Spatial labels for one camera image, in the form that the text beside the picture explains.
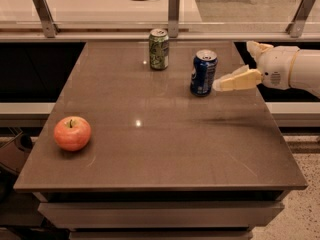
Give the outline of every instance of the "white surface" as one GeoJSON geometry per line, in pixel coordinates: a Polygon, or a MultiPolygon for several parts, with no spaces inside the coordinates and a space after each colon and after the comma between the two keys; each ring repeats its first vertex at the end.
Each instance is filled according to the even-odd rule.
{"type": "MultiPolygon", "coordinates": [[[[168,0],[47,0],[56,23],[167,22],[168,0]]],[[[180,19],[200,21],[195,0],[180,0],[180,19]]],[[[0,0],[0,21],[38,22],[32,0],[0,0]]]]}

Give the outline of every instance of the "apple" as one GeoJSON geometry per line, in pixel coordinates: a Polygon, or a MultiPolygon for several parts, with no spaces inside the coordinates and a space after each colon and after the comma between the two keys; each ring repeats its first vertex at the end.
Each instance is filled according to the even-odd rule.
{"type": "Polygon", "coordinates": [[[66,151],[77,151],[89,142],[91,126],[82,117],[68,116],[60,120],[54,127],[54,140],[66,151]]]}

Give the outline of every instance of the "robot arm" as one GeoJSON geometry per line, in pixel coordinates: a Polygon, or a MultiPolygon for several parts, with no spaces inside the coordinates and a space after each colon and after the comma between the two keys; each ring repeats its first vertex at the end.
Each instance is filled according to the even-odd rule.
{"type": "Polygon", "coordinates": [[[250,89],[262,83],[281,90],[303,89],[320,98],[320,50],[300,50],[297,46],[273,47],[253,41],[247,42],[247,50],[256,61],[257,69],[241,67],[215,80],[215,90],[250,89]]]}

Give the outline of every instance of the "can lid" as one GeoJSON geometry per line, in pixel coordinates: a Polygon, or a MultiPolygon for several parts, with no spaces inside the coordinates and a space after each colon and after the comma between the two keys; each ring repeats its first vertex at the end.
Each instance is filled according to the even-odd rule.
{"type": "Polygon", "coordinates": [[[166,36],[168,32],[165,29],[155,28],[151,30],[150,34],[156,37],[162,37],[162,36],[166,36]]]}
{"type": "Polygon", "coordinates": [[[197,57],[204,61],[212,61],[217,58],[217,54],[211,50],[200,50],[197,52],[197,57]]]}

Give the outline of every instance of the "blue can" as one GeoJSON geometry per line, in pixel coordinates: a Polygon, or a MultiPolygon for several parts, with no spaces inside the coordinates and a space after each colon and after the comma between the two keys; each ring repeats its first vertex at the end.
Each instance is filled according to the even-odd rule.
{"type": "Polygon", "coordinates": [[[200,50],[193,59],[191,75],[191,93],[196,96],[207,96],[211,92],[216,67],[217,54],[211,50],[200,50]]]}

